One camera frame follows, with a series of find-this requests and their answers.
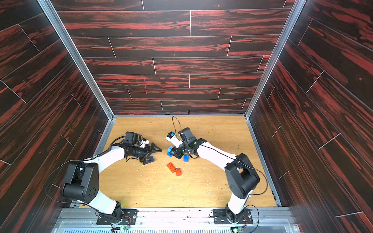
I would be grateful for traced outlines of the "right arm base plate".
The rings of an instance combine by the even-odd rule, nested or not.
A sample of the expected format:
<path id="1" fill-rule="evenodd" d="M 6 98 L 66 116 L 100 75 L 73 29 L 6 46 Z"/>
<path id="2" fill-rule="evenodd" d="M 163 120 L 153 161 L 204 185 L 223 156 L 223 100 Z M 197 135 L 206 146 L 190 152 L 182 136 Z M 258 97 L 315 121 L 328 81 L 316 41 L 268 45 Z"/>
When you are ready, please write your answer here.
<path id="1" fill-rule="evenodd" d="M 214 223 L 217 225 L 224 224 L 253 224 L 253 218 L 251 211 L 244 208 L 239 214 L 234 214 L 232 211 L 226 208 L 213 209 L 209 215 L 213 218 Z"/>

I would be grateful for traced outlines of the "light blue 2x4 brick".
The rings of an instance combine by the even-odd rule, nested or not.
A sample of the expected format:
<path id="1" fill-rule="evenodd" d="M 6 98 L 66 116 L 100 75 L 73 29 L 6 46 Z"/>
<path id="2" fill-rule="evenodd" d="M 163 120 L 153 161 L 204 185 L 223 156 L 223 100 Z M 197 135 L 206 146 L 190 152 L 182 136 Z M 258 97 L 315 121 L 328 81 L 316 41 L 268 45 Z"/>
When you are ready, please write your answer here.
<path id="1" fill-rule="evenodd" d="M 168 148 L 168 150 L 167 150 L 167 155 L 168 155 L 169 157 L 173 157 L 173 155 L 174 155 L 173 147 L 169 147 L 169 148 Z"/>

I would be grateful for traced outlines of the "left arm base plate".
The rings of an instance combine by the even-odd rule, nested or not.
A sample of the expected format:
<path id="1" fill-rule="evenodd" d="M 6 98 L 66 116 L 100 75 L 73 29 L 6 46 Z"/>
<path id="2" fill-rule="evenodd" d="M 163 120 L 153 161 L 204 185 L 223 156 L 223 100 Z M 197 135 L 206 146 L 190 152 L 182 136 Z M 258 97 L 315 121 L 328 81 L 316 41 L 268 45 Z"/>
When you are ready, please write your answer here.
<path id="1" fill-rule="evenodd" d="M 122 209 L 113 214 L 99 213 L 96 224 L 101 226 L 135 225 L 138 215 L 137 209 Z"/>

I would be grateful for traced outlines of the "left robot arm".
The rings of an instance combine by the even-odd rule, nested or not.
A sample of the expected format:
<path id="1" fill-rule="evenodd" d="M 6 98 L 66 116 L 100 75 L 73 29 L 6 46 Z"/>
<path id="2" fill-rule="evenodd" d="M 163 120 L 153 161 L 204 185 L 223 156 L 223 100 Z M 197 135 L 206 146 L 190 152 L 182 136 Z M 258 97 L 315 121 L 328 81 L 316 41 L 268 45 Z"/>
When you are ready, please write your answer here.
<path id="1" fill-rule="evenodd" d="M 109 223 L 120 224 L 126 218 L 121 203 L 100 190 L 100 173 L 122 159 L 128 161 L 134 158 L 146 165 L 154 161 L 151 155 L 157 152 L 162 152 L 162 149 L 148 141 L 141 146 L 122 142 L 111 145 L 106 151 L 92 158 L 70 162 L 61 187 L 61 195 L 90 206 Z"/>

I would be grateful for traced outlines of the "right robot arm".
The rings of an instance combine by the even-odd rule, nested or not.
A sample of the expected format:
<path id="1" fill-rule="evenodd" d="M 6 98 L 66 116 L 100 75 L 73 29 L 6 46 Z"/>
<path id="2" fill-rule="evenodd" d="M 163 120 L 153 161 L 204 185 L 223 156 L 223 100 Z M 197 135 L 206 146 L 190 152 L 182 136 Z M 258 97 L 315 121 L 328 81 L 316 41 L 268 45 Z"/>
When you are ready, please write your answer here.
<path id="1" fill-rule="evenodd" d="M 202 138 L 190 142 L 182 142 L 175 136 L 166 139 L 174 145 L 170 154 L 176 158 L 180 159 L 186 154 L 194 154 L 225 171 L 228 186 L 232 192 L 230 201 L 225 207 L 225 214 L 231 223 L 239 222 L 248 198 L 260 182 L 257 170 L 249 158 L 243 153 L 234 155 L 225 152 Z"/>

